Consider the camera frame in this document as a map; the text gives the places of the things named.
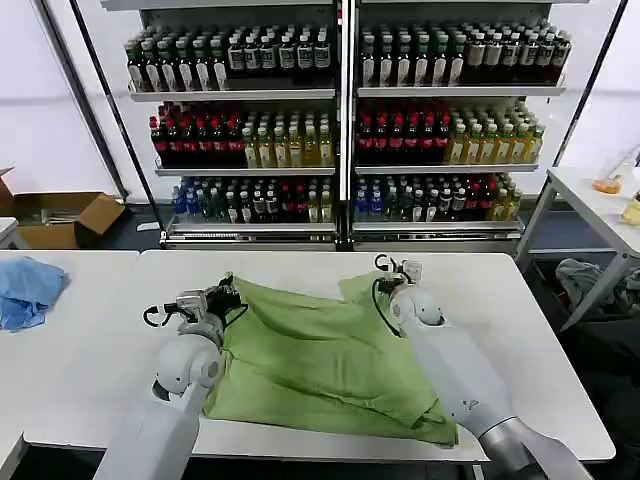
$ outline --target box flap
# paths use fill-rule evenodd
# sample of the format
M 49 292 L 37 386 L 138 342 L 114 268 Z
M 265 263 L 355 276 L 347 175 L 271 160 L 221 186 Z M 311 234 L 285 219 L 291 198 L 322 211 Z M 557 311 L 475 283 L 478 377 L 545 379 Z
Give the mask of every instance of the box flap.
M 92 232 L 102 235 L 124 212 L 124 205 L 116 202 L 104 193 L 96 198 L 83 210 L 78 221 Z

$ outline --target white table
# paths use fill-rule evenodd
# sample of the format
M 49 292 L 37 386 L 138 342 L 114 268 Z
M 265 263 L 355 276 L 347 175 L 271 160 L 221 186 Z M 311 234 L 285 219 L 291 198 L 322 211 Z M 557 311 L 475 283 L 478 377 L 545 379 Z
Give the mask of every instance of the white table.
M 569 328 L 608 293 L 620 280 L 624 272 L 640 259 L 640 227 L 622 222 L 621 215 L 636 193 L 635 182 L 626 181 L 616 195 L 595 190 L 593 178 L 587 178 L 577 168 L 553 167 L 547 170 L 548 185 L 538 201 L 535 211 L 516 253 L 516 263 L 525 271 L 530 263 L 529 245 L 536 225 L 542 215 L 560 194 L 562 198 L 584 219 L 589 226 L 616 251 L 616 256 L 604 271 L 600 280 L 585 295 L 561 330 Z
M 0 479 L 9 478 L 24 449 L 25 422 L 49 401 L 52 384 L 79 344 L 91 338 L 116 282 L 138 252 L 0 251 L 0 260 L 30 257 L 67 272 L 70 283 L 45 323 L 16 333 L 0 330 Z
M 105 312 L 42 403 L 25 439 L 38 445 L 104 449 L 143 389 L 174 328 L 152 329 L 141 318 L 153 304 L 184 289 L 216 284 L 232 270 L 289 291 L 339 297 L 337 280 L 373 270 L 372 253 L 148 251 L 135 263 L 122 298 Z M 502 254 L 394 254 L 424 266 L 453 321 L 466 326 L 510 386 L 516 412 L 531 427 L 563 441 L 583 461 L 612 458 L 615 449 L 589 398 L 513 260 Z M 335 461 L 487 461 L 461 429 L 460 445 L 299 431 L 205 420 L 194 454 Z

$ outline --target cardboard box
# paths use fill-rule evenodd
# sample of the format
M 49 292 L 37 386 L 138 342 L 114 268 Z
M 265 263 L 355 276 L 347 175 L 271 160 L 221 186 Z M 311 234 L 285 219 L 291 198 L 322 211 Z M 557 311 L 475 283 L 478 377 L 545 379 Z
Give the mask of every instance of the cardboard box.
M 0 169 L 0 216 L 16 217 L 18 232 L 33 249 L 91 248 L 124 212 L 125 206 L 100 192 L 22 193 L 12 195 Z M 76 218 L 69 223 L 41 223 L 42 211 L 65 211 Z

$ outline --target shelf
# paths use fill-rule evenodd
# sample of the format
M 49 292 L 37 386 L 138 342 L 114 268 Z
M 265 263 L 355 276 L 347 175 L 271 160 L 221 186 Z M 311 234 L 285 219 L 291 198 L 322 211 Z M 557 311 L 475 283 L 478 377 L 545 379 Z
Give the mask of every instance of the shelf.
M 211 102 L 247 100 L 322 100 L 336 95 L 333 88 L 291 90 L 227 90 L 225 92 L 131 92 L 134 102 Z
M 335 168 L 156 168 L 159 177 L 322 177 Z
M 111 12 L 123 10 L 156 10 L 170 8 L 260 7 L 274 5 L 331 5 L 332 0 L 102 0 L 102 8 Z
M 479 85 L 457 87 L 360 87 L 360 98 L 425 98 L 425 97 L 556 97 L 567 88 L 536 85 Z
M 536 164 L 509 163 L 506 165 L 406 165 L 384 167 L 356 167 L 359 175 L 395 175 L 421 173 L 493 173 L 493 172 L 533 172 Z

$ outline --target blue cloth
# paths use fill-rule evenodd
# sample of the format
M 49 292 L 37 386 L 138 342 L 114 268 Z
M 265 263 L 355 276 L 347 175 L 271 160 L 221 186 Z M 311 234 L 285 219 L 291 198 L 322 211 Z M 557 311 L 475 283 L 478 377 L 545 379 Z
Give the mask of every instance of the blue cloth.
M 30 257 L 0 260 L 0 329 L 44 323 L 44 311 L 60 296 L 65 278 L 64 270 Z

